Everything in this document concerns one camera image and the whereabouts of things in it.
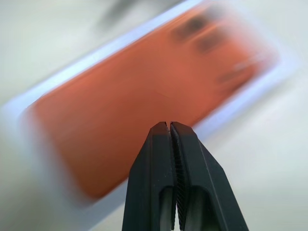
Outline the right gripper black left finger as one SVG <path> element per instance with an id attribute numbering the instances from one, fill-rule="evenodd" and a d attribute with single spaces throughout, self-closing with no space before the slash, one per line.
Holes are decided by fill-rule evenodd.
<path id="1" fill-rule="evenodd" d="M 172 231 L 176 173 L 166 122 L 154 125 L 129 172 L 122 231 Z"/>

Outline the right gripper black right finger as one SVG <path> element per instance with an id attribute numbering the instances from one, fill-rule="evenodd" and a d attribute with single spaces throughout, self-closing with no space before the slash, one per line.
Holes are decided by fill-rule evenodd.
<path id="1" fill-rule="evenodd" d="M 249 231 L 227 176 L 193 129 L 170 124 L 180 231 Z"/>

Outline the orange smartphone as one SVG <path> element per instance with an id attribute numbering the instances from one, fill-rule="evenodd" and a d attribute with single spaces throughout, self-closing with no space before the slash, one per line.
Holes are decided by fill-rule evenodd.
<path id="1" fill-rule="evenodd" d="M 36 123 L 93 199 L 123 182 L 149 129 L 194 126 L 273 68 L 274 48 L 220 4 L 195 7 L 43 95 Z"/>

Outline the white box with brown card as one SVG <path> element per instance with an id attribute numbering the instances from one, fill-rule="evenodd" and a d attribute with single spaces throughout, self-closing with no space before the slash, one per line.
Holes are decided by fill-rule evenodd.
<path id="1" fill-rule="evenodd" d="M 90 228 L 124 203 L 127 183 L 121 183 L 97 202 L 88 203 L 85 207 L 78 208 L 78 203 L 85 200 L 85 196 L 72 183 L 72 179 L 64 166 L 59 163 L 57 158 L 52 156 L 53 149 L 48 146 L 47 157 L 43 157 L 41 147 L 34 144 L 35 140 L 31 138 L 30 132 L 22 130 L 19 119 L 26 111 L 26 108 L 42 95 L 63 85 L 78 74 L 89 70 L 100 61 L 105 60 L 142 36 L 193 7 L 200 5 L 201 2 L 201 0 L 185 0 L 173 6 L 130 32 L 92 51 L 53 74 L 50 78 L 35 85 L 30 90 L 14 97 L 0 109 L 1 123 L 8 130 L 9 138 L 23 148 L 22 157 L 27 164 L 31 164 L 34 167 L 36 174 L 40 178 L 41 186 L 47 192 L 57 211 L 63 210 L 68 212 L 75 219 L 81 221 L 86 228 Z M 249 83 L 224 105 L 193 127 L 193 130 L 202 140 L 208 139 L 216 130 L 239 116 L 246 108 L 256 103 L 267 92 L 293 74 L 299 67 L 299 59 L 296 54 L 267 32 L 258 21 L 248 14 L 245 8 L 235 1 L 231 3 L 231 7 L 247 20 L 249 24 L 263 33 L 268 43 L 276 46 L 280 60 L 272 70 Z"/>

